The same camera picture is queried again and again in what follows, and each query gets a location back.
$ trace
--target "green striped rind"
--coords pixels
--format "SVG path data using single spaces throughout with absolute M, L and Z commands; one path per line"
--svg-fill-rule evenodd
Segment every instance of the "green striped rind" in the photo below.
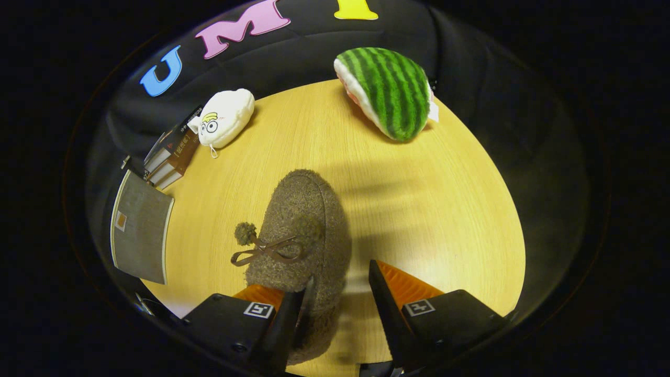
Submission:
M 429 111 L 428 80 L 414 61 L 385 48 L 362 47 L 337 56 L 370 99 L 379 123 L 395 140 L 413 139 Z

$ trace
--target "white plush toy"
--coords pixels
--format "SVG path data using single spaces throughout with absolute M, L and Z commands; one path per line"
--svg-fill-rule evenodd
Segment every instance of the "white plush toy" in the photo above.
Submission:
M 207 101 L 200 116 L 188 122 L 188 127 L 217 158 L 215 148 L 225 147 L 242 131 L 251 118 L 254 103 L 253 94 L 246 89 L 218 92 Z

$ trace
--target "wooden table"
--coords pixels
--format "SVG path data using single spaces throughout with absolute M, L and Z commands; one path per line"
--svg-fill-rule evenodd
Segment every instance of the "wooden table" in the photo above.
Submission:
M 517 304 L 525 270 L 521 224 L 500 173 L 463 123 L 440 106 L 409 144 L 384 136 L 337 80 L 256 102 L 243 132 L 212 159 L 198 148 L 167 231 L 167 285 L 144 281 L 177 316 L 210 294 L 246 287 L 235 225 L 262 226 L 277 183 L 308 168 L 340 195 L 353 238 L 342 315 L 330 349 L 288 372 L 358 376 L 360 363 L 391 359 L 367 281 L 370 259 L 450 292 L 466 289 L 500 315 Z

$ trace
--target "watermelon plush toy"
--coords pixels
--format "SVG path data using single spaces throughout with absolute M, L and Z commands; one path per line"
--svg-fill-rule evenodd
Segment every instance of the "watermelon plush toy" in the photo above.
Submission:
M 377 47 L 347 50 L 333 63 L 347 94 L 388 137 L 412 140 L 438 107 L 423 69 L 412 59 Z

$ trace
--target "blue letter u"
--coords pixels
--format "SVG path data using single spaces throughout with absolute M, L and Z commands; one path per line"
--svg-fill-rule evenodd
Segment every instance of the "blue letter u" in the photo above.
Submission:
M 165 78 L 165 80 L 158 80 L 155 73 L 156 66 L 153 66 L 139 81 L 140 84 L 144 85 L 144 90 L 146 90 L 150 96 L 156 97 L 163 94 L 163 92 L 165 92 L 172 84 L 174 84 L 174 82 L 177 80 L 177 77 L 179 77 L 179 73 L 182 71 L 182 61 L 179 59 L 179 54 L 177 54 L 179 47 L 181 46 L 173 48 L 161 59 L 162 62 L 167 63 L 167 67 L 170 69 L 170 74 Z

